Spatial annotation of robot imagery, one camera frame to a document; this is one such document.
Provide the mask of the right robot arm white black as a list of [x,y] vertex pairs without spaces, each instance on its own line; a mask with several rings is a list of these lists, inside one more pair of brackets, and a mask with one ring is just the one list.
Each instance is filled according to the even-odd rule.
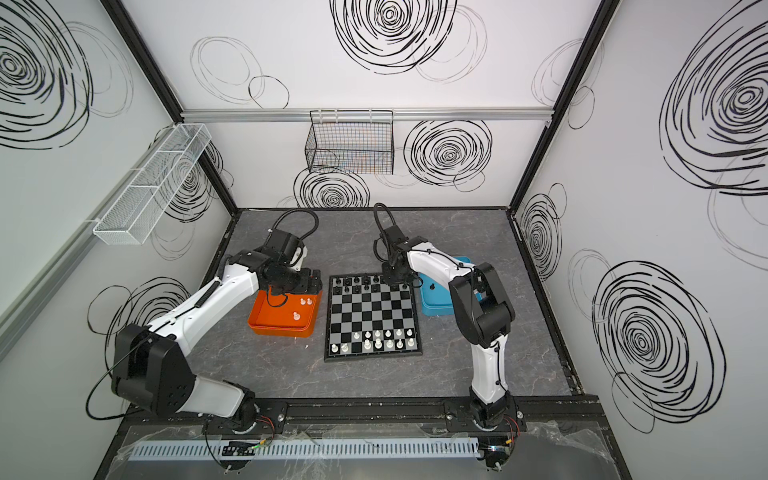
[[500,424],[516,407],[504,366],[515,311],[495,268],[462,262],[420,237],[399,243],[377,240],[375,252],[380,245],[386,248],[379,258],[386,282],[410,283],[424,275],[449,292],[457,328],[471,344],[474,422],[485,430]]

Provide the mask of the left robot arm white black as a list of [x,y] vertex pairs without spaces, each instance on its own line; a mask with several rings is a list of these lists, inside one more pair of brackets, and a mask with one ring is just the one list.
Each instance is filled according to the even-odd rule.
[[214,278],[179,306],[145,326],[126,326],[115,339],[112,392],[158,417],[199,413],[248,429],[259,415],[253,392],[195,374],[187,356],[225,314],[259,290],[309,292],[318,272],[302,265],[306,256],[305,246],[242,250],[224,259]]

